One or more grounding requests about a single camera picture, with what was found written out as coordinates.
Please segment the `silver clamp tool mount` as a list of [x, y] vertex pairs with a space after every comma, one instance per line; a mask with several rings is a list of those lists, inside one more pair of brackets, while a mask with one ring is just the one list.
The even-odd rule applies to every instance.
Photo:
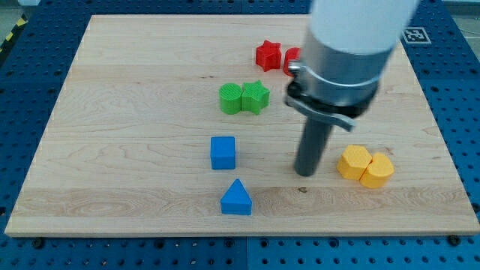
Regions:
[[392, 49], [334, 48], [309, 29], [300, 59], [289, 63], [293, 79], [284, 102], [306, 117], [306, 131], [332, 126], [351, 131], [377, 93]]

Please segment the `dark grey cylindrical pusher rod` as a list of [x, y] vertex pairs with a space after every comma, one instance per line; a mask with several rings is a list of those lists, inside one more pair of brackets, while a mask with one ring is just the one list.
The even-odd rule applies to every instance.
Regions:
[[331, 132], [330, 124], [307, 118], [294, 163], [297, 174], [307, 177], [316, 172]]

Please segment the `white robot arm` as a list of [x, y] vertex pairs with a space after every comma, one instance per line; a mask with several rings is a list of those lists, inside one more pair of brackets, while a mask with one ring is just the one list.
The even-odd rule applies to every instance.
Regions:
[[334, 126], [351, 131], [419, 0], [315, 0], [284, 102], [306, 117], [294, 168], [312, 176]]

